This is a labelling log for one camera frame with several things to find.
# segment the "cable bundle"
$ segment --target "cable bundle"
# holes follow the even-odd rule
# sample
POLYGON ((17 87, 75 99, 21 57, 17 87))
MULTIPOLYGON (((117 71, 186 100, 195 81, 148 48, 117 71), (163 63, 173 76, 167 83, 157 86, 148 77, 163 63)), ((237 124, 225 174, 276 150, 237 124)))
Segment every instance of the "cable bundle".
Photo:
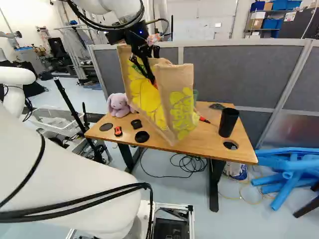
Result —
POLYGON ((140 165, 141 168, 143 169, 143 171, 154 178, 190 178, 193 173, 197 173, 197 172, 203 172, 205 170, 205 168, 207 167, 207 158, 206 158, 206 162, 204 162, 203 158, 201 157, 197 157, 197 156, 190 156, 190 155, 185 155, 184 157, 182 157, 179 160, 179 164, 174 164, 172 162, 173 158, 177 155, 183 155, 181 153, 176 153, 174 154, 170 159, 170 163, 175 166, 175 167, 179 167, 181 168, 183 171, 190 173, 188 176, 185 177, 180 177, 180 176, 154 176, 149 174, 148 172, 145 171, 145 169, 143 168, 142 165, 142 157, 144 155, 144 153, 146 152, 147 149, 145 149, 142 154, 141 154, 141 161, 140 161, 140 165))
POLYGON ((123 23, 123 24, 115 25, 115 26, 105 26, 105 25, 99 24, 97 22, 94 22, 94 21, 88 19, 85 15, 83 15, 79 11, 77 5, 74 2, 72 2, 71 0, 67 0, 67 2, 69 4, 70 8, 74 11, 76 16, 80 20, 82 20, 86 25, 88 25, 91 28, 96 29, 98 31, 123 30, 125 28, 131 27, 135 23, 139 22, 142 19, 143 15, 144 15, 144 12, 145 12, 143 1, 140 0, 140 3, 141 3, 140 10, 137 12, 137 14, 133 17, 132 20, 130 20, 130 21, 126 22, 126 23, 123 23))

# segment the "purple plush bunny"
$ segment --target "purple plush bunny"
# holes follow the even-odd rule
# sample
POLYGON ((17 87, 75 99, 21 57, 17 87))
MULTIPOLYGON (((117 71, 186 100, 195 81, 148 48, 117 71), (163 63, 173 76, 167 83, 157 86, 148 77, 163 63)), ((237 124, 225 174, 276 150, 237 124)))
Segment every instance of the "purple plush bunny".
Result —
POLYGON ((128 98, 126 97, 125 93, 111 94, 108 97, 107 104, 111 116, 116 116, 117 118, 122 118, 126 116, 129 112, 135 112, 135 110, 128 105, 128 98))

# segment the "white container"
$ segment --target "white container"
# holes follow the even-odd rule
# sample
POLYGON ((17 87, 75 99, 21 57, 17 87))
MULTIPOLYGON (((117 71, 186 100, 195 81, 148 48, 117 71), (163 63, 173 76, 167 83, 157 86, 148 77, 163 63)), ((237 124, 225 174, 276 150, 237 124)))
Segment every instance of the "white container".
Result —
MULTIPOLYGON (((84 113, 78 113, 78 116, 83 122, 84 113)), ((59 110, 52 106, 37 108, 29 120, 39 128, 68 137, 72 137, 80 130, 70 111, 59 110)))
POLYGON ((258 11, 258 12, 253 12, 252 14, 251 14, 251 17, 250 17, 250 19, 264 19, 265 18, 265 16, 266 16, 266 12, 264 12, 264 11, 258 11))

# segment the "black cylinder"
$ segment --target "black cylinder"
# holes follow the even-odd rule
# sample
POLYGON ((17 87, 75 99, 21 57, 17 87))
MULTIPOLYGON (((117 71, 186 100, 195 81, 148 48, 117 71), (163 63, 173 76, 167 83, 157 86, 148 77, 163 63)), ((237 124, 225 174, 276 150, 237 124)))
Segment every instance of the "black cylinder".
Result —
POLYGON ((228 138, 234 129, 239 116, 239 111, 233 108, 225 108, 221 113, 219 135, 228 138))

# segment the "paper bag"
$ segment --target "paper bag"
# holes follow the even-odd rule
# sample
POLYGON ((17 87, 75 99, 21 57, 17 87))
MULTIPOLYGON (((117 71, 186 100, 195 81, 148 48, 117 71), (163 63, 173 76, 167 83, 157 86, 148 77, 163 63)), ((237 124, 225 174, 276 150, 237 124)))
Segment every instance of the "paper bag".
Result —
MULTIPOLYGON (((173 65, 164 58, 149 58, 156 79, 152 85, 129 60, 131 53, 130 46, 118 46, 129 104, 174 145, 195 129, 199 121, 194 111, 193 65, 173 65)), ((140 58, 138 62, 144 68, 140 58)))

